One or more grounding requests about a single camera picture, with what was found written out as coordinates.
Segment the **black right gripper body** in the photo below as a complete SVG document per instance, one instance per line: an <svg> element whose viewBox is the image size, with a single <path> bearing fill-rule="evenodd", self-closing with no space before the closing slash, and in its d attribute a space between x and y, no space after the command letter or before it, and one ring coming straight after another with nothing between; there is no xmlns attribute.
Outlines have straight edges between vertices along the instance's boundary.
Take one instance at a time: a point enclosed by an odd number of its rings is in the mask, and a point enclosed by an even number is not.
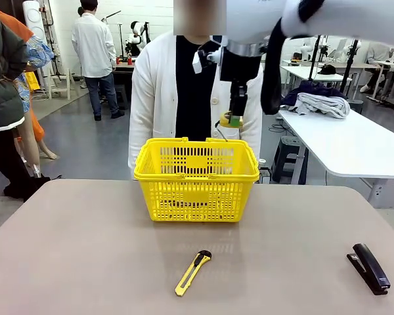
<svg viewBox="0 0 394 315"><path fill-rule="evenodd" d="M219 64L220 80L226 82L248 82L255 79L259 73L261 57L238 56L227 49L223 49Z"/></svg>

